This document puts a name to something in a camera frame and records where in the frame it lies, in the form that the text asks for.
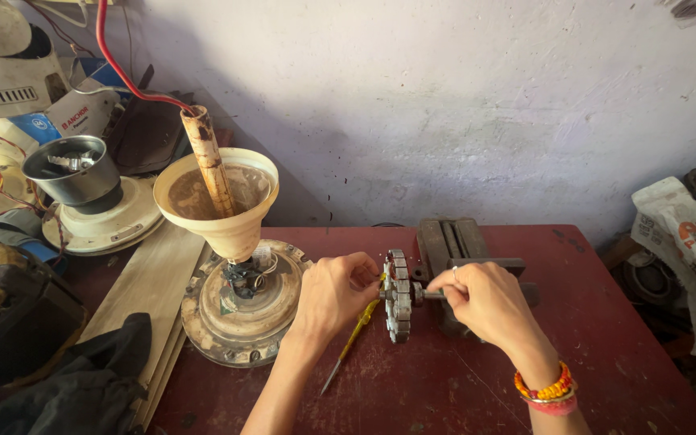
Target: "cardboard box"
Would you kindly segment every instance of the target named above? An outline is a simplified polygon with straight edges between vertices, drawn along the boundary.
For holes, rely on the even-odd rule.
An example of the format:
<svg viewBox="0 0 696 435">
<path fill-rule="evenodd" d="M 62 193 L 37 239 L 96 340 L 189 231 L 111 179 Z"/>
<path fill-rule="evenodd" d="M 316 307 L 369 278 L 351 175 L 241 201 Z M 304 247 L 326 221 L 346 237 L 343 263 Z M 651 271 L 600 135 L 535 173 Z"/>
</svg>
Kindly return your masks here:
<svg viewBox="0 0 696 435">
<path fill-rule="evenodd" d="M 88 71 L 92 74 L 89 74 L 77 89 L 93 91 L 102 86 L 124 87 L 120 76 L 105 59 L 83 57 L 80 64 L 82 68 L 78 67 L 75 75 L 80 74 L 80 70 L 86 75 Z M 40 145 L 67 136 L 101 136 L 109 123 L 109 115 L 114 105 L 120 102 L 121 95 L 128 98 L 130 94 L 104 91 L 85 95 L 71 90 L 44 112 L 21 114 L 8 120 Z"/>
</svg>

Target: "vent slot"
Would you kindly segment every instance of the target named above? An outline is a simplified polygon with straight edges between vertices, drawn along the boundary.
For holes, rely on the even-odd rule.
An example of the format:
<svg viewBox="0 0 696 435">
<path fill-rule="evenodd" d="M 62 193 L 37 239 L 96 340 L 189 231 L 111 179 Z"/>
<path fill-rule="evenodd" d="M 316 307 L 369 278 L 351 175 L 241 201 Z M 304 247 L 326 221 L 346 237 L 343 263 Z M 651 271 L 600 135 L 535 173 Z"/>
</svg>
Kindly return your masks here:
<svg viewBox="0 0 696 435">
<path fill-rule="evenodd" d="M 38 100 L 38 98 L 34 88 L 31 86 L 2 89 L 0 91 L 0 105 L 31 102 L 33 100 Z"/>
</svg>

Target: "metal ring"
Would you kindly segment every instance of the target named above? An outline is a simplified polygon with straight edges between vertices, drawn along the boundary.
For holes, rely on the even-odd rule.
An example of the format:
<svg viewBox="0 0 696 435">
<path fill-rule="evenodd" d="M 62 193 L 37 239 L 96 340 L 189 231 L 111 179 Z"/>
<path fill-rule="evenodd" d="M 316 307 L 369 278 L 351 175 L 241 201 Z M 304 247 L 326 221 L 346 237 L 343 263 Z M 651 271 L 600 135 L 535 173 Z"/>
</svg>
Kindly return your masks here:
<svg viewBox="0 0 696 435">
<path fill-rule="evenodd" d="M 575 391 L 574 386 L 573 386 L 573 384 L 572 384 L 571 387 L 570 387 L 570 389 L 568 390 L 568 392 L 566 392 L 566 394 L 564 394 L 564 395 L 561 396 L 561 397 L 557 397 L 556 399 L 549 399 L 549 400 L 544 400 L 544 399 L 532 399 L 532 398 L 530 398 L 530 397 L 525 397 L 525 396 L 523 396 L 522 393 L 520 393 L 520 397 L 522 397 L 523 399 L 527 400 L 528 402 L 536 402 L 536 403 L 545 404 L 545 403 L 565 402 L 566 400 L 571 399 L 571 397 L 574 396 L 575 394 L 576 394 L 576 391 Z"/>
</svg>

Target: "hand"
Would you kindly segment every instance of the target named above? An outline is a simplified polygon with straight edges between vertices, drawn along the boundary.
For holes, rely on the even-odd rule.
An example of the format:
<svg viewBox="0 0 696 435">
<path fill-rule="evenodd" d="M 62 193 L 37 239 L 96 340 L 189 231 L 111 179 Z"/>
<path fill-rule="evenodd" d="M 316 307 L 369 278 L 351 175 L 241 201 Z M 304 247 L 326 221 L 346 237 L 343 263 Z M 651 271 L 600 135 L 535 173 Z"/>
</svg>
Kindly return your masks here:
<svg viewBox="0 0 696 435">
<path fill-rule="evenodd" d="M 470 263 L 442 272 L 427 291 L 443 289 L 453 313 L 482 340 L 512 359 L 531 389 L 543 389 L 560 375 L 557 352 L 530 313 L 517 278 L 496 263 Z"/>
<path fill-rule="evenodd" d="M 319 260 L 302 275 L 297 315 L 287 336 L 295 334 L 325 348 L 377 299 L 378 274 L 377 264 L 364 252 Z"/>
</svg>

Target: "wall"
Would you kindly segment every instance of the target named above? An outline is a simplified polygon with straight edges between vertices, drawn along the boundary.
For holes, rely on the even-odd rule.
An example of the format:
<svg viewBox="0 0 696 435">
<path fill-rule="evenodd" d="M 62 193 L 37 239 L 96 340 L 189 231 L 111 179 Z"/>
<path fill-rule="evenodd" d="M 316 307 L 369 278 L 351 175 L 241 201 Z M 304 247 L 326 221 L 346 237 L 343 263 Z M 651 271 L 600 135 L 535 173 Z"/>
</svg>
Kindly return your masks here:
<svg viewBox="0 0 696 435">
<path fill-rule="evenodd" d="M 137 75 L 278 164 L 272 224 L 466 215 L 602 244 L 631 193 L 696 166 L 696 25 L 634 1 L 127 5 Z M 108 33 L 127 63 L 119 7 Z"/>
</svg>

